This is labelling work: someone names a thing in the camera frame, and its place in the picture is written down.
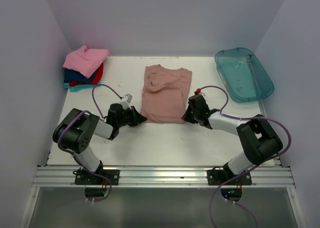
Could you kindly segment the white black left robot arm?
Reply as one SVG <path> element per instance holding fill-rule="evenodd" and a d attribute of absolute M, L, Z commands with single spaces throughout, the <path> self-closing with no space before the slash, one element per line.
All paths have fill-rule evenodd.
<path fill-rule="evenodd" d="M 134 106 L 120 103 L 111 104 L 104 118 L 74 108 L 56 127 L 52 140 L 79 165 L 79 169 L 73 171 L 76 185 L 117 185 L 120 172 L 117 169 L 104 169 L 103 162 L 90 146 L 92 137 L 112 141 L 119 134 L 120 128 L 136 127 L 146 121 L 147 118 Z"/>

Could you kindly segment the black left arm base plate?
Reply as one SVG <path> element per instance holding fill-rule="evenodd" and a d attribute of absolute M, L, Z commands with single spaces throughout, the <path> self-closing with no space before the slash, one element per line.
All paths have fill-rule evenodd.
<path fill-rule="evenodd" d="M 118 185 L 120 171 L 118 169 L 103 169 L 98 174 L 91 174 L 83 169 L 74 170 L 75 185 Z"/>

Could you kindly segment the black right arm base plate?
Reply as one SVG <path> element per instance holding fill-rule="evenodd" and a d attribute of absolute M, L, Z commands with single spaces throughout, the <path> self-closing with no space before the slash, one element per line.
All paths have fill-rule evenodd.
<path fill-rule="evenodd" d="M 234 179 L 236 175 L 231 173 L 229 170 L 224 170 L 222 167 L 215 166 L 211 169 L 206 170 L 206 178 L 209 186 L 219 186 L 222 183 L 229 181 L 227 185 L 252 185 L 252 179 L 250 174 L 243 175 L 237 179 Z"/>

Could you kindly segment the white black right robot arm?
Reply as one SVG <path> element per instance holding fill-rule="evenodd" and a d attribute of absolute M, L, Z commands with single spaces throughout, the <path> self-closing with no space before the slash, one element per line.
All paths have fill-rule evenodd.
<path fill-rule="evenodd" d="M 241 178 L 241 173 L 261 165 L 283 148 L 279 136 L 263 115 L 248 119 L 227 117 L 219 109 L 210 109 L 201 94 L 188 99 L 182 119 L 210 130 L 238 136 L 243 152 L 223 165 L 222 170 L 213 172 L 214 176 L 220 173 L 227 184 L 235 184 Z"/>

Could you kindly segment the dusty pink printed t-shirt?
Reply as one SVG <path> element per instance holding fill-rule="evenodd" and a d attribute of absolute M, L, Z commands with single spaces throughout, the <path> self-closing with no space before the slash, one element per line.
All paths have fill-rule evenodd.
<path fill-rule="evenodd" d="M 184 123 L 192 74 L 185 68 L 167 69 L 159 64 L 145 68 L 141 114 L 148 123 Z"/>

